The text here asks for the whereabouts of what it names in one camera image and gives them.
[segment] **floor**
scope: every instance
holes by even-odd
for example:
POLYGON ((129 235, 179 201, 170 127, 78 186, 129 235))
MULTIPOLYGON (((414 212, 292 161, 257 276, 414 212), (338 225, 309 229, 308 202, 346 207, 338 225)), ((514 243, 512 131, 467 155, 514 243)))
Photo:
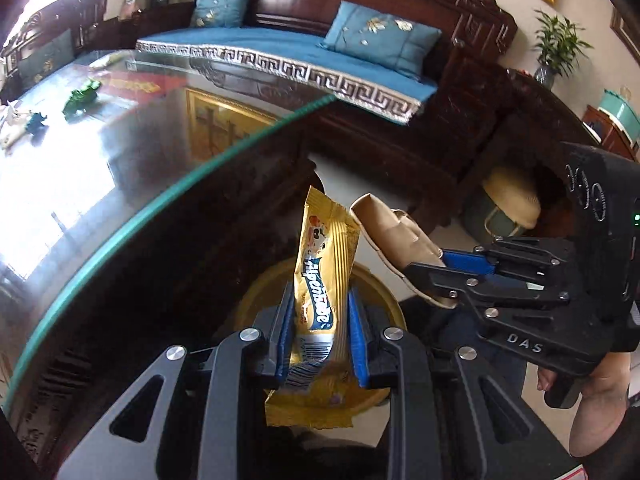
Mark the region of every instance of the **floor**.
MULTIPOLYGON (((406 209, 407 197, 403 197, 384 187, 374 185, 347 168, 336 164, 321 155, 313 154, 311 159, 316 163, 316 173, 324 185, 324 192, 332 200, 339 202, 346 208, 359 197, 366 193, 373 193, 385 202, 389 207, 406 209)), ((440 247, 469 251, 477 245, 476 241, 454 220, 447 228, 438 227, 431 235, 431 239, 440 247)), ((411 291, 396 275, 394 275, 382 263, 375 251, 360 237, 356 261, 375 274, 395 295, 396 300, 402 301, 412 296, 411 291)), ((572 410, 553 410, 546 406, 543 393, 536 389, 536 367, 529 364, 525 380, 523 399, 538 414, 540 419, 549 427, 558 440, 568 448, 569 432, 574 420, 578 404, 572 410)), ((356 416, 353 419, 353 428, 337 428, 335 430, 322 430, 320 433, 331 438, 343 438, 355 440, 364 444, 375 446, 385 429, 388 421, 388 405, 379 406, 356 416)))

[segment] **greek key pattern trim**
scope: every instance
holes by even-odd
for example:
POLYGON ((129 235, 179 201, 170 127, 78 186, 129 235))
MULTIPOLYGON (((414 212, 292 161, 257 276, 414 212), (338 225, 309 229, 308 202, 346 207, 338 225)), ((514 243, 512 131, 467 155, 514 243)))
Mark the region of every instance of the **greek key pattern trim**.
POLYGON ((418 99, 405 96, 385 86, 336 70, 273 54, 265 54, 250 48, 146 40, 139 40, 136 48, 140 52, 199 57, 243 65, 261 72, 275 74, 297 83, 332 92, 338 99, 400 124, 407 124, 409 119, 422 107, 422 103, 418 99))

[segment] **candy wrapper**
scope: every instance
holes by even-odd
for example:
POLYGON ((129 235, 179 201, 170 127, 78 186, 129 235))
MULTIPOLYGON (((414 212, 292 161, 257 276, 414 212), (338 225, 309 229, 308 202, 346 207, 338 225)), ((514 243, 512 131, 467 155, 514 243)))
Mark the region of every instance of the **candy wrapper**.
POLYGON ((351 425, 334 408, 353 380, 347 292, 359 235, 345 208, 309 189, 294 273, 296 336, 285 384, 266 401, 270 426, 351 425))

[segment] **blue cushion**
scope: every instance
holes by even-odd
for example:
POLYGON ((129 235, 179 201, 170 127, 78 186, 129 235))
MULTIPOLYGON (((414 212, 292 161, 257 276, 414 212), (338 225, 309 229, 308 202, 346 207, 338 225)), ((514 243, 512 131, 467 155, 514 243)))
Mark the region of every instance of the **blue cushion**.
POLYGON ((321 46, 420 78, 422 60, 441 35, 439 28, 342 2, 321 46))
POLYGON ((41 46, 31 55, 18 62, 18 73, 22 80, 22 89, 37 85, 47 75, 71 63, 74 60, 74 50, 71 30, 66 30, 55 40, 41 46))
POLYGON ((297 59, 350 74, 365 81, 385 86, 420 102, 425 102, 438 89, 438 85, 431 80, 419 82, 378 64, 325 50, 318 46, 317 36, 287 30, 261 27, 182 28, 155 34, 143 38, 142 41, 252 48, 265 54, 297 59))
POLYGON ((241 27, 249 0, 197 0, 191 27, 241 27))

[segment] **silver bolt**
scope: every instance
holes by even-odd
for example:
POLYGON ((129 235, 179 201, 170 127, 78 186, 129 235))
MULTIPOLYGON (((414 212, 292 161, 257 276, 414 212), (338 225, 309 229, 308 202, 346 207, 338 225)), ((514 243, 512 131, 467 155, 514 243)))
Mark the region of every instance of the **silver bolt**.
POLYGON ((471 346, 463 346, 460 350, 458 350, 458 355, 460 359, 464 359, 465 361, 473 361, 476 357, 478 357, 478 352, 476 352, 475 348, 471 348, 471 346))
POLYGON ((187 354, 187 349, 184 346, 172 346, 166 351, 166 358, 169 361, 179 361, 187 354))
POLYGON ((260 337, 260 331, 257 328, 245 328, 240 333, 240 339, 242 341, 255 341, 260 337))
POLYGON ((389 339, 389 341, 398 341, 399 339, 402 339, 404 332, 397 326, 390 326, 385 330, 384 334, 385 338, 389 339))

